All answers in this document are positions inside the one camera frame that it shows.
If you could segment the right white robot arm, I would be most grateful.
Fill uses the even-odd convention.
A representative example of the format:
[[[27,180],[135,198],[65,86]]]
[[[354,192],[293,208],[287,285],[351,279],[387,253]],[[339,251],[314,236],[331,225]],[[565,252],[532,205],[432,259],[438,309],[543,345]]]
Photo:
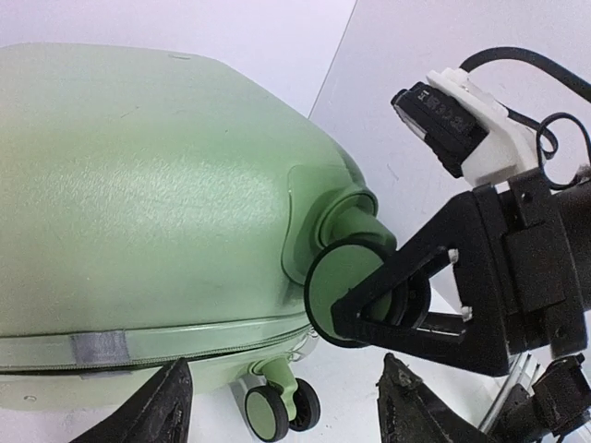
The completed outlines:
[[[489,376],[511,358],[549,347],[533,397],[505,419],[506,437],[564,437],[584,423],[582,372],[590,308],[590,183],[553,190],[536,168],[505,192],[479,186],[453,197],[398,252],[332,305],[335,332]],[[451,268],[463,313],[428,313],[426,325],[391,325],[369,306],[416,277]]]

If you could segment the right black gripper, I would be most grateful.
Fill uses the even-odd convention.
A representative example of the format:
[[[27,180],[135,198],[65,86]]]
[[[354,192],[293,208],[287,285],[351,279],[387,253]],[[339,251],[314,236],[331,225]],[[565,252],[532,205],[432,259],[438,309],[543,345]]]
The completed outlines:
[[[507,191],[492,186],[464,192],[446,203],[382,267],[332,307],[347,339],[406,353],[466,371],[501,377],[511,355],[548,346],[553,357],[587,346],[582,278],[588,266],[575,252],[589,238],[574,211],[552,193],[539,170],[512,178]],[[459,335],[367,321],[361,311],[417,274],[430,278],[453,266],[461,305],[472,317]]]

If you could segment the green hard-shell suitcase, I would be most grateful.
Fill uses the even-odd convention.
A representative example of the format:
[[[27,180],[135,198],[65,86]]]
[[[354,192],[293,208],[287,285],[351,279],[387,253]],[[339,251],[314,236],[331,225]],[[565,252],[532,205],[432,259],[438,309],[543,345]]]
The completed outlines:
[[[217,60],[3,47],[2,407],[115,404],[184,358],[195,393],[262,378],[261,440],[313,428],[310,292],[395,249],[378,210],[336,141]]]

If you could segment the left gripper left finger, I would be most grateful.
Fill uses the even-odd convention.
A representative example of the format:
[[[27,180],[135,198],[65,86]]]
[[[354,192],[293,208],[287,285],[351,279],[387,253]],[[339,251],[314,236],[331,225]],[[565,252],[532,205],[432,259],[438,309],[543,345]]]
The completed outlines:
[[[164,365],[117,410],[76,442],[186,442],[192,409],[192,377],[180,358]]]

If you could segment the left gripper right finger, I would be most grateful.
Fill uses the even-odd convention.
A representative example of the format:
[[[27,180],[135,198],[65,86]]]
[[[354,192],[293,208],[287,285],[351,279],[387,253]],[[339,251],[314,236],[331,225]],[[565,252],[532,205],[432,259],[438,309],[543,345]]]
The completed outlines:
[[[494,439],[455,413],[393,353],[377,383],[382,443],[481,443]]]

